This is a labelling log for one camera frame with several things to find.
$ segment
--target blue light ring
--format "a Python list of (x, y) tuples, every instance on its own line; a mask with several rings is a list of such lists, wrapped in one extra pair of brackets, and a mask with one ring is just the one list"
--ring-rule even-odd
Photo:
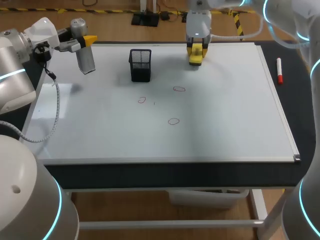
[(60, 189), (60, 186), (58, 184), (58, 182), (54, 179), (57, 187), (58, 187), (58, 191), (59, 191), (59, 207), (58, 207), (58, 212), (56, 213), (56, 216), (55, 216), (55, 219), (54, 219), (54, 222), (51, 226), (51, 228), (49, 229), (49, 231), (47, 232), (47, 234), (44, 236), (44, 238), (42, 240), (47, 240), (50, 236), (50, 234), (52, 233), (52, 231), (54, 230), (55, 226), (57, 225), (57, 222), (58, 222), (58, 219), (59, 219), (59, 216), (60, 216), (60, 213), (61, 213), (61, 206), (62, 206), (62, 194), (61, 194), (61, 189)]
[(23, 69), (20, 69), (20, 70), (17, 70), (17, 71), (10, 72), (8, 74), (0, 76), (0, 80), (5, 79), (5, 78), (10, 77), (10, 76), (13, 76), (13, 75), (16, 75), (16, 74), (19, 74), (19, 73), (22, 73), (22, 72), (25, 72), (25, 71), (26, 70), (23, 68)]
[(239, 7), (243, 6), (245, 4), (246, 0), (243, 0), (242, 3), (239, 5)]
[(316, 70), (316, 68), (319, 64), (320, 64), (320, 59), (313, 65), (311, 72), (310, 72), (310, 79), (312, 79), (312, 75), (314, 74), (314, 71)]
[(305, 36), (302, 36), (299, 32), (296, 32), (296, 34), (298, 35), (298, 37), (299, 38), (301, 38), (302, 40), (305, 40), (305, 41), (307, 41), (307, 42), (309, 42), (310, 41), (310, 39), (309, 38), (307, 38), (307, 37), (305, 37)]
[(312, 230), (318, 235), (318, 237), (320, 237), (320, 232), (318, 232), (318, 230), (316, 229), (316, 227), (312, 224), (312, 222), (310, 221), (306, 211), (305, 211), (305, 208), (304, 208), (304, 204), (302, 203), (302, 198), (301, 198), (301, 188), (302, 188), (302, 183), (303, 183), (303, 179), (301, 181), (301, 184), (300, 184), (300, 188), (299, 188), (299, 201), (300, 201), (300, 206), (301, 206), (301, 209), (302, 209), (302, 212), (303, 212), (303, 215), (306, 219), (306, 221), (308, 222), (308, 224), (310, 225), (310, 227), (312, 228)]
[(263, 17), (268, 23), (270, 23), (266, 14), (267, 3), (268, 3), (268, 0), (265, 0), (263, 4)]

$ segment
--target wooden floor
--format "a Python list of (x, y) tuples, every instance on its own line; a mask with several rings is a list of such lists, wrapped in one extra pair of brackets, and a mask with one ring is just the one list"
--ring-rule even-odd
[[(81, 0), (11, 0), (0, 8), (82, 8)], [(168, 5), (186, 9), (183, 0), (168, 0)], [(139, 9), (139, 0), (99, 0), (91, 9)], [(74, 18), (86, 20), (90, 35), (98, 35), (99, 41), (185, 41), (185, 23), (181, 17), (174, 22), (160, 21), (158, 27), (131, 26), (131, 14), (92, 14), (83, 12), (0, 12), (2, 31), (16, 28), (23, 31), (41, 17), (48, 17), (57, 29), (68, 27)], [(241, 14), (240, 23), (244, 34), (259, 28), (259, 17), (255, 14)], [(237, 29), (234, 19), (224, 14), (212, 16), (212, 32), (216, 35), (235, 36)], [(290, 37), (276, 30), (283, 39)], [(248, 40), (271, 40), (267, 28), (262, 34)], [(263, 195), (268, 211), (282, 194), (281, 189), (264, 190)], [(216, 220), (250, 219), (251, 207), (247, 199), (238, 202), (229, 210), (173, 206), (165, 191), (141, 192), (98, 192), (76, 193), (72, 197), (80, 221), (134, 221), (134, 220)], [(250, 228), (238, 229), (180, 229), (180, 230), (97, 230), (79, 233), (80, 240), (253, 240), (255, 232)], [(279, 230), (273, 240), (285, 239)]]

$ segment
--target white cable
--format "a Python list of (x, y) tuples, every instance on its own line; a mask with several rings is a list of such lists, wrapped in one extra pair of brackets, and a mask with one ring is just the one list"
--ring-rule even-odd
[(54, 82), (54, 85), (55, 85), (55, 88), (56, 88), (56, 115), (55, 115), (55, 120), (54, 120), (54, 124), (53, 124), (53, 128), (50, 132), (49, 135), (47, 135), (45, 138), (43, 139), (40, 139), (40, 140), (32, 140), (30, 138), (27, 138), (16, 126), (12, 125), (11, 123), (9, 122), (6, 122), (6, 121), (0, 121), (0, 125), (3, 125), (3, 126), (6, 126), (10, 129), (12, 129), (13, 131), (15, 131), (23, 140), (26, 140), (30, 143), (41, 143), (45, 140), (47, 140), (48, 138), (50, 138), (54, 132), (56, 131), (56, 128), (57, 128), (57, 123), (58, 123), (58, 120), (59, 120), (59, 113), (60, 113), (60, 88), (59, 88), (59, 85), (58, 83), (56, 82), (56, 80), (54, 79), (53, 80)]
[(302, 42), (302, 43), (287, 43), (283, 40), (281, 40), (275, 33), (274, 31), (274, 28), (272, 27), (271, 24), (268, 24), (268, 29), (269, 29), (269, 32), (271, 34), (271, 36), (273, 37), (273, 39), (278, 43), (280, 44), (281, 46), (287, 48), (287, 49), (299, 49), (299, 48), (307, 48), (310, 46), (310, 43), (309, 42)]
[(259, 30), (256, 31), (255, 33), (243, 35), (243, 36), (218, 36), (218, 35), (211, 34), (211, 37), (215, 39), (227, 39), (227, 40), (249, 39), (249, 38), (254, 38), (258, 36), (263, 29), (264, 29), (264, 19), (261, 17)]

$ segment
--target yellow black caution tape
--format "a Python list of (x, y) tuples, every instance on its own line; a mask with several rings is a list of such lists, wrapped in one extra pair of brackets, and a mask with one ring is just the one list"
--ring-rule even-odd
[[(79, 8), (22, 8), (22, 7), (0, 7), (0, 12), (57, 12), (62, 14), (64, 12), (85, 12), (97, 14), (133, 14), (140, 12), (139, 10), (92, 10), (92, 9), (79, 9)], [(170, 14), (181, 15), (186, 11), (168, 11)], [(212, 10), (212, 14), (228, 14), (228, 10)], [(239, 14), (252, 14), (254, 11), (233, 11)]]
[(228, 12), (228, 15), (233, 16), (234, 23), (236, 26), (236, 31), (237, 31), (238, 35), (244, 36), (244, 31), (243, 31), (242, 26), (240, 24), (239, 14), (240, 14), (239, 12), (232, 11), (232, 10), (229, 10), (229, 12)]
[(62, 14), (64, 12), (86, 12), (98, 14), (133, 14), (139, 12), (138, 10), (91, 10), (91, 9), (77, 9), (77, 8), (15, 8), (15, 7), (0, 7), (0, 12), (57, 12)]

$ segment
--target whiteboard frame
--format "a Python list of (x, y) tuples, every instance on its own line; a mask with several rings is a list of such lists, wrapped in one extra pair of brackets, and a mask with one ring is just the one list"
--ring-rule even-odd
[[(121, 46), (127, 46), (127, 47), (181, 47), (184, 46), (185, 44), (183, 43), (97, 43), (93, 44), (94, 47), (121, 47)], [(211, 46), (214, 45), (233, 45), (233, 46), (243, 46), (243, 45), (253, 45), (256, 46), (265, 76), (267, 78), (270, 91), (272, 93), (274, 102), (276, 104), (280, 119), (282, 121), (283, 127), (286, 132), (286, 136), (288, 138), (288, 141), (290, 143), (291, 149), (293, 156), (292, 157), (254, 157), (253, 158), (248, 158), (248, 157), (238, 157), (238, 158), (230, 158), (230, 159), (215, 159), (212, 161), (211, 158), (208, 157), (201, 157), (200, 159), (197, 159), (197, 163), (294, 163), (294, 162), (299, 162), (301, 161), (300, 159), (300, 154), (296, 145), (296, 142), (294, 140), (293, 134), (291, 132), (289, 123), (287, 121), (287, 118), (285, 116), (284, 110), (282, 108), (276, 87), (274, 85), (272, 76), (270, 74), (267, 61), (265, 59), (263, 50), (261, 46), (255, 45), (254, 42), (225, 42), (225, 43), (211, 43)], [(22, 128), (23, 134), (26, 134), (28, 127), (30, 125), (32, 115), (34, 113), (35, 107), (37, 105), (38, 97), (40, 95), (40, 91), (42, 89), (43, 82), (45, 80), (46, 73), (43, 70), (41, 77), (39, 79), (37, 88), (36, 88), (36, 99), (35, 101), (31, 104), (30, 109), (28, 111), (24, 126)], [(188, 163), (195, 163), (194, 160), (187, 158), (180, 158), (180, 157), (172, 157), (172, 158), (136, 158), (132, 157), (130, 158), (130, 161), (128, 161), (127, 157), (108, 157), (108, 158), (68, 158), (68, 159), (39, 159), (40, 161), (43, 162), (45, 165), (83, 165), (83, 164), (90, 164), (90, 165), (95, 165), (95, 164), (164, 164), (164, 163), (172, 163), (172, 164), (188, 164)]]

